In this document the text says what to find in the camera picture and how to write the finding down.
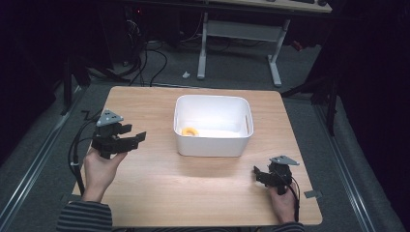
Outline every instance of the gray carpet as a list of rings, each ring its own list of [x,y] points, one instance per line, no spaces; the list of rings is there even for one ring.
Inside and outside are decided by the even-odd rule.
[[[155,83],[156,85],[280,92],[303,83],[320,47],[309,48],[302,52],[297,52],[292,47],[284,47],[278,58],[278,69],[283,86],[278,89],[273,86],[265,54],[262,54],[270,45],[265,43],[251,48],[236,45],[224,51],[217,51],[217,49],[224,49],[223,45],[215,45],[212,47],[215,51],[209,52],[205,80],[195,78],[198,47],[174,49],[163,46],[159,51],[166,55],[167,65],[155,79]],[[143,73],[146,83],[162,67],[163,61],[160,54],[148,52],[147,67]],[[182,78],[184,72],[189,72],[191,77]],[[93,114],[101,109],[109,89],[115,84],[117,83],[95,78],[93,84],[81,92],[83,96],[57,136],[38,179],[22,204],[17,206],[19,210],[15,216],[12,216],[7,231],[54,231],[56,219],[61,208],[67,203],[75,182],[68,167],[67,154],[75,134],[84,122],[84,113],[81,111],[88,110]],[[58,100],[33,124],[13,155],[1,167],[0,206],[2,209],[6,207],[18,183],[23,180],[25,172],[41,149],[48,132],[61,120],[59,116],[63,109],[61,88],[56,96]],[[297,97],[285,99],[285,107],[313,188],[323,193],[323,196],[318,199],[323,222],[317,226],[308,226],[307,231],[362,231],[337,171],[334,150],[327,132],[323,130],[323,122],[317,115],[317,106],[310,105],[309,100],[304,96]],[[341,102],[337,105],[337,112],[335,120],[337,144],[363,196],[375,231],[404,231],[356,142]],[[90,127],[83,134],[91,135],[93,130]],[[82,143],[80,154],[85,154],[88,144],[88,142]]]

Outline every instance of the plastic tub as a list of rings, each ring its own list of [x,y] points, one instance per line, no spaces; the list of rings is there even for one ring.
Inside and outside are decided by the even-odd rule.
[[[174,131],[183,156],[239,157],[253,134],[249,104],[239,97],[184,95],[176,102]]]

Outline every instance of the table top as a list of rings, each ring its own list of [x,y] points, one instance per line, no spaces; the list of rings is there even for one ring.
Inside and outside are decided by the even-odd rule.
[[[210,2],[226,3],[226,4],[240,4],[254,7],[263,8],[276,8],[291,11],[302,11],[312,13],[330,13],[332,11],[331,6],[326,4],[321,7],[317,4],[317,0],[313,4],[296,2],[291,0],[276,0],[275,2],[269,2],[267,0],[209,0]]]
[[[185,157],[177,152],[175,103],[183,95],[235,96],[249,102],[254,134],[237,158]],[[129,152],[102,203],[114,226],[258,226],[278,224],[267,189],[255,181],[256,165],[268,172],[269,158],[287,155],[301,188],[300,222],[319,224],[322,216],[280,94],[275,91],[114,87],[105,108],[124,117],[146,140]],[[75,187],[74,194],[79,194]]]

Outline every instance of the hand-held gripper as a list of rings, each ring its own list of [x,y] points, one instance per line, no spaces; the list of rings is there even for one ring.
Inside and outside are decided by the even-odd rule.
[[[135,137],[120,138],[118,134],[130,132],[132,125],[121,125],[124,118],[106,109],[96,125],[91,146],[100,151],[105,159],[110,159],[111,154],[125,153],[138,148],[138,143],[145,140],[147,132],[137,134]]]
[[[278,194],[283,195],[286,193],[285,187],[292,183],[292,172],[290,171],[289,164],[299,165],[299,163],[287,156],[271,158],[270,161],[271,164],[268,166],[269,173],[261,172],[256,166],[253,167],[256,181],[265,186],[277,187]]]

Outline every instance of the white container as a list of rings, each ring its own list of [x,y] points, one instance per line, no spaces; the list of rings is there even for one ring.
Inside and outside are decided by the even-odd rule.
[[[184,129],[197,134],[183,135]],[[174,131],[183,156],[239,157],[253,134],[249,104],[238,97],[184,95],[175,106]]]

